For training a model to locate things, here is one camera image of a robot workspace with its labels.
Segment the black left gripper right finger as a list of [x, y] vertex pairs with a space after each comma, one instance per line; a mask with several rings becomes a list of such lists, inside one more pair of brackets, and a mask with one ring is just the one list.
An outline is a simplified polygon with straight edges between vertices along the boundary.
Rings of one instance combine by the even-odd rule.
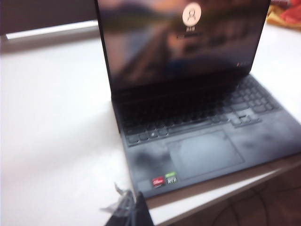
[[135, 207], [131, 216], [132, 226], [154, 226], [149, 213], [148, 206], [142, 192], [139, 192], [136, 197]]

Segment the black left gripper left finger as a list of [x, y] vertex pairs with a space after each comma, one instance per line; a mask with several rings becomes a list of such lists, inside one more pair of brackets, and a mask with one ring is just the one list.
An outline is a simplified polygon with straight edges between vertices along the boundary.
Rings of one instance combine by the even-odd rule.
[[104, 210], [111, 214], [106, 226], [131, 226], [133, 222], [135, 201], [131, 191], [124, 191], [117, 203]]

